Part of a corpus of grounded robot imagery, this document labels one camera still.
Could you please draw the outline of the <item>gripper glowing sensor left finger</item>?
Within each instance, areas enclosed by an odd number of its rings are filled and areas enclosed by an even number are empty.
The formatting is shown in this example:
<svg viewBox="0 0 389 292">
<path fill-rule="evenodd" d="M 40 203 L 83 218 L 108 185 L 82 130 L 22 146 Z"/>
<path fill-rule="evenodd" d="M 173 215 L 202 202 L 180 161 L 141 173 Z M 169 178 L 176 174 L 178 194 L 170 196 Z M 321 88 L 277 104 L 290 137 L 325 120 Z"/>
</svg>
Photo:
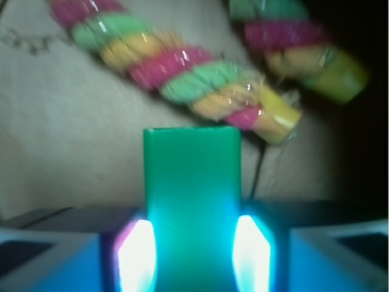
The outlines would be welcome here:
<svg viewBox="0 0 389 292">
<path fill-rule="evenodd" d="M 2 291 L 149 291 L 151 223 L 129 207 L 38 209 L 1 223 Z"/>
</svg>

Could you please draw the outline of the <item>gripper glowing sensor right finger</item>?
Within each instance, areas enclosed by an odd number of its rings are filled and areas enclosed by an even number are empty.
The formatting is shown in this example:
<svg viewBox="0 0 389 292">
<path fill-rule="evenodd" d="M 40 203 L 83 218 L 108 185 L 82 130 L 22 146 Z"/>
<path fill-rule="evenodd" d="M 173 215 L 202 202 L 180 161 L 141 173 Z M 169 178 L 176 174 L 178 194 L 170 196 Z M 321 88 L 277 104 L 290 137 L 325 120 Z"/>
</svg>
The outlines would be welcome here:
<svg viewBox="0 0 389 292">
<path fill-rule="evenodd" d="M 336 201 L 248 201 L 233 267 L 240 291 L 387 291 L 388 220 Z"/>
</svg>

